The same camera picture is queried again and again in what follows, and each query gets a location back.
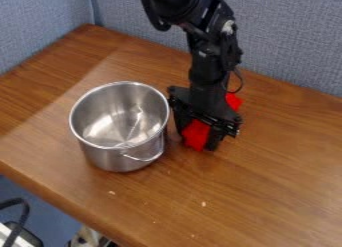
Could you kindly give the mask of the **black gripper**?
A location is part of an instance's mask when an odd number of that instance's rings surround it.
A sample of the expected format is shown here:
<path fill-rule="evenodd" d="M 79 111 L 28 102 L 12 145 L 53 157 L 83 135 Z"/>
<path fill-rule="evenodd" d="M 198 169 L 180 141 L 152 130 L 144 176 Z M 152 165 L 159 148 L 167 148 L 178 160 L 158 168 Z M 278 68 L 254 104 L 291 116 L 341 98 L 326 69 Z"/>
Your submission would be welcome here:
<path fill-rule="evenodd" d="M 236 137 L 242 124 L 240 115 L 226 103 L 226 91 L 218 86 L 207 86 L 203 90 L 194 86 L 186 88 L 170 86 L 168 103 L 174 111 L 178 133 L 182 133 L 192 119 L 210 125 L 204 149 L 214 151 L 224 136 Z"/>

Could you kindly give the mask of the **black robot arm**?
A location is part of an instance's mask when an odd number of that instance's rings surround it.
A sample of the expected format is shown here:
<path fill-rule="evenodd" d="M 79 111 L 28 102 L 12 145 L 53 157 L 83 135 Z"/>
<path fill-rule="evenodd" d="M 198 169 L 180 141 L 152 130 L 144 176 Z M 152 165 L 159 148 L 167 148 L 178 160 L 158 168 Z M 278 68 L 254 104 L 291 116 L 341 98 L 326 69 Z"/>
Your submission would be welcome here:
<path fill-rule="evenodd" d="M 178 26 L 186 32 L 190 86 L 167 88 L 168 103 L 184 145 L 212 151 L 224 137 L 239 134 L 242 124 L 240 99 L 228 88 L 243 54 L 234 11 L 224 0 L 140 1 L 156 30 Z"/>

